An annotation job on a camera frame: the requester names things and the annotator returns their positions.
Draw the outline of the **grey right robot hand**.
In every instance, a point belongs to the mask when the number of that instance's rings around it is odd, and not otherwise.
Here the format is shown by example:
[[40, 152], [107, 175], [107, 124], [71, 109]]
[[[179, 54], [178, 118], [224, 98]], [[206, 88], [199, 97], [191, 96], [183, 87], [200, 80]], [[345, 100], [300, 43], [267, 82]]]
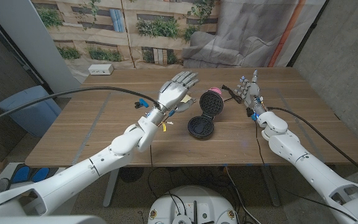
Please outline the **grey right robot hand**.
[[239, 81], [240, 84], [234, 90], [237, 96], [240, 96], [246, 106], [253, 111], [254, 116], [257, 118], [267, 109], [262, 105], [262, 97], [260, 95], [260, 89], [257, 84], [258, 70], [254, 70], [251, 80], [242, 76]]

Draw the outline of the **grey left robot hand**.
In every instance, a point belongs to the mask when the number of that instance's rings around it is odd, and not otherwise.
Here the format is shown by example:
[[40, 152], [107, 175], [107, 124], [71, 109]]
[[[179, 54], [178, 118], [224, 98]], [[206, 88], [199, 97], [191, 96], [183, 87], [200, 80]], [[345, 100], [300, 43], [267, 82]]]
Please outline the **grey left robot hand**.
[[157, 99], [162, 113], [171, 110], [181, 113], [190, 108], [195, 99], [190, 98], [187, 93], [199, 82], [197, 75], [198, 73], [192, 71], [180, 72], [163, 84]]

